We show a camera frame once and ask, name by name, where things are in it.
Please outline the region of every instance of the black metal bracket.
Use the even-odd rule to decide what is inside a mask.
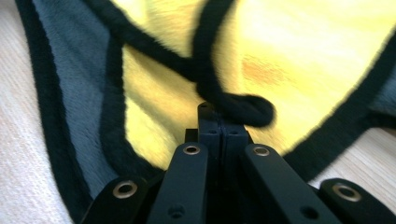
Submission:
[[[186,130],[169,169],[147,182],[110,182],[82,223],[396,223],[396,216],[344,179],[308,186],[268,146],[253,144],[243,125],[208,103],[198,130]]]

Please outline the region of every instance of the cloth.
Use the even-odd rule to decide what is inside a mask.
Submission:
[[[50,5],[39,0],[32,5],[17,2],[29,40],[51,168],[76,222],[103,185],[115,176],[150,177],[159,168],[166,169],[172,151],[182,141],[184,129],[196,127],[194,110],[203,100],[218,105],[235,120],[262,124],[260,118],[254,123],[236,116],[241,107],[233,114],[227,105],[219,105],[217,98],[226,96],[228,103],[252,109],[225,91],[260,95],[267,101],[255,100],[274,106],[275,120],[271,125],[262,129],[249,127],[249,131],[256,142],[283,154],[289,152],[285,159],[305,179],[315,177],[367,128],[394,127],[391,111],[395,94],[391,91],[395,89],[391,83],[395,75],[389,66],[380,75],[373,75],[370,70],[390,40],[394,7],[385,7],[388,13],[378,15],[364,1],[339,7],[231,3],[230,9],[220,6],[227,10],[224,19],[217,18],[220,25],[215,26],[219,31],[213,33],[216,41],[212,50],[210,41],[191,44],[201,12],[216,14],[209,10],[213,7],[211,1],[135,1],[134,7],[108,1],[87,1],[90,7],[80,1],[54,1]],[[99,11],[100,4],[110,4],[106,8],[111,12]],[[356,11],[350,14],[352,18],[344,18],[346,14],[336,13],[340,8]],[[128,33],[120,29],[125,26],[108,19],[113,15],[117,18],[112,19],[123,18],[120,21],[127,21],[138,30]],[[361,19],[367,15],[372,20],[362,26]],[[141,30],[154,36],[155,41]],[[179,68],[175,65],[179,58],[190,57],[196,46],[210,53],[208,57],[207,52],[195,50],[203,65],[209,62],[209,67],[214,66],[209,69],[215,71],[211,74],[214,76],[206,77],[209,79],[184,70],[189,66],[196,69],[194,62],[187,60]],[[159,60],[161,53],[168,53],[172,57],[163,58],[172,60]],[[387,56],[392,61],[394,51]],[[198,94],[195,84],[180,75],[201,85]],[[219,86],[210,87],[208,80],[217,80]],[[253,112],[252,115],[263,117],[266,114]],[[348,123],[334,126],[341,121]],[[328,143],[323,142],[323,135],[330,137],[330,144],[319,150]],[[123,155],[128,153],[133,157],[124,160]]]

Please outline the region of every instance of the yellow fabric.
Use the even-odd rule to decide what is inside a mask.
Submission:
[[[205,1],[112,0],[127,18],[180,56]],[[292,150],[359,85],[396,24],[394,0],[235,1],[212,58],[225,91],[253,93],[275,105],[276,118],[253,140]],[[123,48],[127,139],[166,169],[203,100],[194,85],[135,49]]]

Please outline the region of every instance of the metal rivet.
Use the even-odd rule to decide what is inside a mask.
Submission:
[[[268,156],[270,154],[270,151],[265,147],[254,147],[253,152],[258,156]]]
[[[332,190],[342,199],[348,200],[350,202],[356,203],[361,200],[361,195],[353,188],[337,183],[332,186]]]
[[[126,199],[134,195],[137,191],[137,185],[131,180],[121,181],[114,189],[113,195],[119,199]]]
[[[196,155],[201,151],[201,149],[198,147],[185,147],[183,148],[183,151],[187,155]]]

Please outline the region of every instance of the wooden floor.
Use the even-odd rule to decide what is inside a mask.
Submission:
[[[0,1],[0,223],[71,223],[53,180],[21,21]],[[342,177],[396,213],[396,132],[372,129],[315,181]]]

